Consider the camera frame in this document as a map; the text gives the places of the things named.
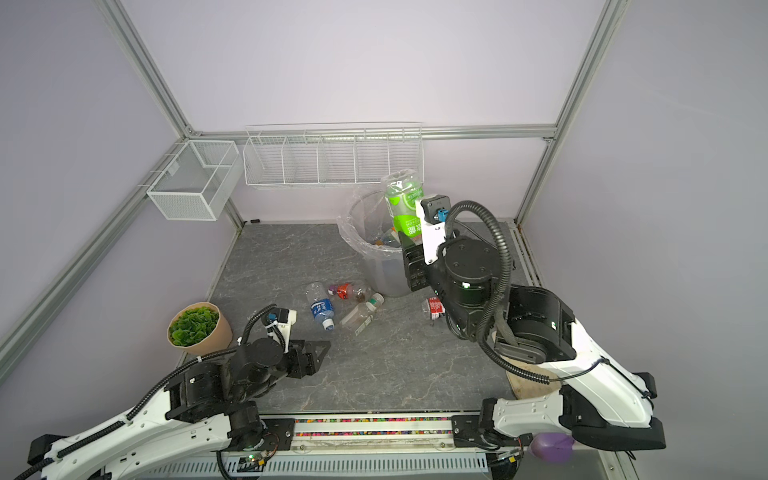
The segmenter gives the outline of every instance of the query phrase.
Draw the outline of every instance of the gray marble tabletop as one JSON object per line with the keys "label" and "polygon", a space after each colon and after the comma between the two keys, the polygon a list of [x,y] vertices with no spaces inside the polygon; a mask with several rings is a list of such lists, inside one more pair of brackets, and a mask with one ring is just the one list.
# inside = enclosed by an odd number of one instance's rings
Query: gray marble tabletop
{"label": "gray marble tabletop", "polygon": [[[525,281],[520,269],[512,274],[514,283]],[[313,321],[305,286],[357,279],[359,254],[335,224],[245,226],[211,299],[234,338],[253,311],[277,303],[298,311],[292,338],[332,343],[317,374],[283,379],[260,398],[262,413],[478,410],[484,398],[514,398],[505,372],[476,343],[454,337],[445,321],[426,318],[429,289],[387,297],[357,337],[323,330]],[[353,306],[332,301],[339,318]],[[264,335],[257,326],[251,340]]]}

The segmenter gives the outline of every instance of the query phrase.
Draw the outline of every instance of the white mesh basket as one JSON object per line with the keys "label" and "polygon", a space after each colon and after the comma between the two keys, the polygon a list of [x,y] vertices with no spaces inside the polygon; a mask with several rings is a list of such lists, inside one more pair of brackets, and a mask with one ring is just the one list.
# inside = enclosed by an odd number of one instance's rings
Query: white mesh basket
{"label": "white mesh basket", "polygon": [[420,128],[252,134],[243,146],[245,182],[255,188],[377,184],[411,168],[423,176]]}
{"label": "white mesh basket", "polygon": [[168,220],[216,220],[242,174],[235,142],[189,140],[147,195]]}

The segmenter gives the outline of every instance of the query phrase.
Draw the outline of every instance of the bottle with blue label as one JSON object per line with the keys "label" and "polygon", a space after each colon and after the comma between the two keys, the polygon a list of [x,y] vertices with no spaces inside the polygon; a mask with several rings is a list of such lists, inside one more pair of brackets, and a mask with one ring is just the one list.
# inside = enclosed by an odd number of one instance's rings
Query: bottle with blue label
{"label": "bottle with blue label", "polygon": [[306,299],[315,321],[321,323],[326,330],[333,330],[333,307],[328,300],[328,290],[320,283],[310,283],[306,287]]}

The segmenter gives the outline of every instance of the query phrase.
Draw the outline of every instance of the blue label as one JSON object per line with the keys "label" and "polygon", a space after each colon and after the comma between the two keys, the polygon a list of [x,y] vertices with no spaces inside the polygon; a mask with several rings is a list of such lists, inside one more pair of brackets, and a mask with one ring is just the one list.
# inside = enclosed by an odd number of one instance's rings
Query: blue label
{"label": "blue label", "polygon": [[312,315],[317,318],[321,312],[327,312],[327,311],[333,311],[333,307],[331,306],[331,301],[327,298],[320,300],[319,302],[315,302],[310,307],[312,309]]}

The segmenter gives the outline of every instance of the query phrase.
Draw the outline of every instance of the green plant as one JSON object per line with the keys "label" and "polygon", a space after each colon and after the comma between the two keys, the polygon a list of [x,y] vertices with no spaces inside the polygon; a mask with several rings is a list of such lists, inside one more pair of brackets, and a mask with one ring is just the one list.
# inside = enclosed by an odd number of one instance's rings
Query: green plant
{"label": "green plant", "polygon": [[174,345],[194,345],[209,336],[218,321],[219,313],[207,306],[189,309],[174,320],[168,329],[168,335]]}

